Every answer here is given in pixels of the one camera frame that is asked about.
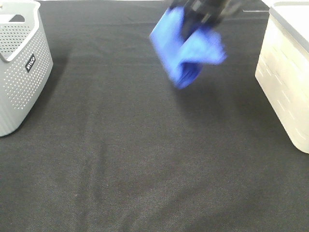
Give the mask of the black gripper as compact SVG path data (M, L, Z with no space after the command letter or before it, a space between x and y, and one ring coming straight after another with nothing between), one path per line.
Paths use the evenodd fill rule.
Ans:
M173 0L169 8L184 9L181 36L186 41L203 24L217 24L235 14L243 4L243 0Z

